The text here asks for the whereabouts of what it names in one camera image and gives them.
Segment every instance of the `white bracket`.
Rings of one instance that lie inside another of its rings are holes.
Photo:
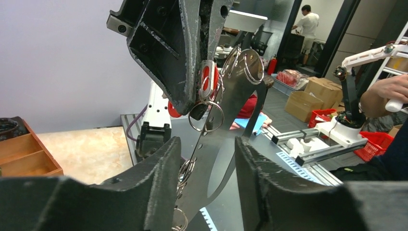
[[[318,123],[315,128],[344,148],[367,143],[367,138],[360,135],[361,128],[349,128],[338,122],[336,118],[333,117],[330,122]]]
[[[169,124],[171,128],[170,115],[167,110],[168,99],[163,98],[163,91],[152,80],[150,82],[150,95],[147,104],[146,113],[143,117],[142,124],[149,122],[150,127],[163,128]]]

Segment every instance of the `cable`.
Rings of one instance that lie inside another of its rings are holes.
[[[133,136],[131,136],[131,135],[129,134],[130,128],[131,128],[133,125],[135,125],[135,123],[140,119],[140,117],[143,115],[143,113],[146,112],[146,109],[147,109],[147,104],[146,104],[146,106],[141,110],[141,112],[139,112],[139,114],[136,116],[136,118],[134,118],[134,119],[132,120],[132,122],[128,125],[128,127],[127,127],[127,129],[126,129],[126,132],[125,132],[126,136],[127,136],[129,139],[133,140],[133,141],[138,141],[138,140],[135,139]]]

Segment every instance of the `blue ruler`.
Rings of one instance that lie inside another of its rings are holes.
[[[210,217],[210,214],[208,213],[207,209],[204,207],[200,209],[201,214],[204,217],[204,220],[207,222],[208,227],[210,228],[211,231],[217,231],[216,225],[214,224],[213,220]]]
[[[306,169],[303,169],[302,167],[300,167],[300,165],[298,165],[292,158],[290,158],[286,153],[284,152],[280,152],[280,153],[276,153],[276,155],[279,156],[279,158],[281,158],[293,171],[296,172],[297,175],[299,175],[300,177],[309,180],[309,181],[313,181],[315,183],[318,184],[323,184],[320,180],[318,180],[315,176],[313,176],[312,174],[309,173],[309,171],[307,171]]]

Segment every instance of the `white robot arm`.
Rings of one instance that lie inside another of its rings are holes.
[[[398,56],[408,58],[408,45],[389,44],[380,48],[362,52],[360,54],[355,54],[345,58],[342,62],[342,67],[344,67],[347,72],[350,73],[352,67],[368,64],[387,57]],[[403,104],[397,100],[390,100],[385,108],[389,112],[398,112],[402,109],[402,105]]]
[[[142,119],[140,135],[136,141],[136,155],[146,158],[171,138],[171,120],[167,110],[168,99],[152,80],[149,101]]]
[[[389,44],[345,58],[342,66],[337,67],[334,71],[334,75],[342,83],[345,112],[340,112],[330,122],[318,123],[316,129],[346,148],[365,144],[367,140],[362,138],[359,133],[366,119],[359,111],[354,79],[347,78],[347,76],[352,73],[352,68],[355,66],[387,57],[408,58],[407,52],[408,45]],[[386,105],[386,109],[390,112],[399,111],[401,108],[402,103],[394,100],[390,100]]]

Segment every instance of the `fire extinguisher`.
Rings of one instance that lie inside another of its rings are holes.
[[[276,59],[276,55],[270,60],[269,65],[268,65],[268,71],[267,74],[271,75],[275,71],[276,63],[278,60]]]

